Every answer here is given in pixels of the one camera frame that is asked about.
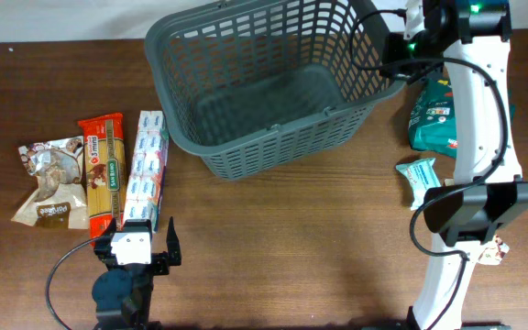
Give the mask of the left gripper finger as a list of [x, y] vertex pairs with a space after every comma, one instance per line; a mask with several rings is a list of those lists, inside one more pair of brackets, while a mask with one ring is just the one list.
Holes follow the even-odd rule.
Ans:
[[116, 219], [112, 218], [109, 224], [105, 227], [103, 233], [100, 235], [99, 242], [103, 244], [110, 242], [116, 232], [116, 229]]
[[180, 240], [176, 233], [173, 216], [171, 216], [169, 219], [168, 228], [167, 228], [167, 236], [166, 236], [166, 244], [167, 244], [168, 253], [170, 255], [180, 255], [181, 254]]

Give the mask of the Kleenex tissue multipack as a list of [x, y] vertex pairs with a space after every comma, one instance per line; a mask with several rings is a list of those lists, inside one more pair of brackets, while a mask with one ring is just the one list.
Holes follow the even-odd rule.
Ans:
[[123, 224], [127, 220], [149, 220], [152, 231], [158, 231], [168, 148], [169, 133], [164, 113], [161, 110], [141, 111], [127, 182]]

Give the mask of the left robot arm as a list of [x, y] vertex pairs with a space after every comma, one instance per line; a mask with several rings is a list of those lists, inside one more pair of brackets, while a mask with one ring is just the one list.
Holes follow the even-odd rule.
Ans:
[[107, 267], [92, 288], [97, 329], [163, 327], [161, 322], [149, 319], [149, 312], [154, 278], [166, 276], [170, 268], [182, 264], [174, 220], [168, 223], [165, 251], [153, 253], [151, 239], [149, 220], [127, 221], [119, 231], [115, 219], [97, 238], [94, 254]]

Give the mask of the orange spaghetti packet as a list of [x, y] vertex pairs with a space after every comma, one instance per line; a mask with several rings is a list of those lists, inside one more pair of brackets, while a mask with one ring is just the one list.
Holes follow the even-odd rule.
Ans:
[[78, 122], [84, 139], [84, 174], [90, 237], [115, 220], [121, 227], [127, 188], [123, 115], [113, 113]]

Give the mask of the brown white pastry bag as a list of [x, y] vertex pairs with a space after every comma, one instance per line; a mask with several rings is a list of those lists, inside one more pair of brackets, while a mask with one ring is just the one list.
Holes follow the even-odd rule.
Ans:
[[27, 226], [87, 229], [83, 188], [82, 136], [36, 142], [18, 148], [27, 173], [38, 188], [16, 211], [12, 220]]

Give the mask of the grey plastic basket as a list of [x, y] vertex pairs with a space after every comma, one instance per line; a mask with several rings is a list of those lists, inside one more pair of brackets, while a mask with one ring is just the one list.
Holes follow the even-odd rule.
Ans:
[[370, 1], [217, 1], [144, 47], [173, 142], [236, 180], [348, 142], [402, 89], [377, 70], [388, 33]]

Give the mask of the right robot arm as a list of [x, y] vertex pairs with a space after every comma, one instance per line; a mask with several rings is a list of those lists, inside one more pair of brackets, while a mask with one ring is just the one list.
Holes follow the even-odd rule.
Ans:
[[528, 209], [528, 181], [512, 140], [507, 65], [512, 20], [506, 1], [410, 1], [405, 30], [387, 43], [381, 73], [411, 83], [445, 68], [456, 116], [454, 182], [431, 188], [415, 211], [432, 245], [414, 245], [429, 262], [407, 329], [459, 329], [477, 264], [493, 264], [506, 247], [497, 236]]

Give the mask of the light teal snack packet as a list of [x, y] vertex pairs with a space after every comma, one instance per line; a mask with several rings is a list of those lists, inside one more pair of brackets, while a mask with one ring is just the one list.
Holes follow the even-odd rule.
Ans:
[[411, 186], [413, 201], [410, 209], [412, 211], [417, 210], [424, 203], [424, 197], [429, 189], [441, 187], [434, 165], [435, 158], [427, 158], [395, 166], [395, 169], [407, 179]]

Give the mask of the beige snack bag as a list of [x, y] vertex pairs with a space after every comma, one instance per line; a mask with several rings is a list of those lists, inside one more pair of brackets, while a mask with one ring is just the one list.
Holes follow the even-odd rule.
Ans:
[[443, 200], [447, 212], [440, 233], [451, 248], [459, 243], [473, 244], [474, 261], [483, 265], [499, 265], [508, 247], [496, 231], [503, 226], [501, 217], [510, 208], [508, 183], [481, 184], [457, 192]]

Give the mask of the green coffee bag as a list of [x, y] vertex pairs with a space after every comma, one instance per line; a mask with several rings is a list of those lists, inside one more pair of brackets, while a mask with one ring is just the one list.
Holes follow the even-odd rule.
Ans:
[[452, 84], [448, 79], [428, 79], [411, 111], [410, 147], [457, 157], [456, 115]]

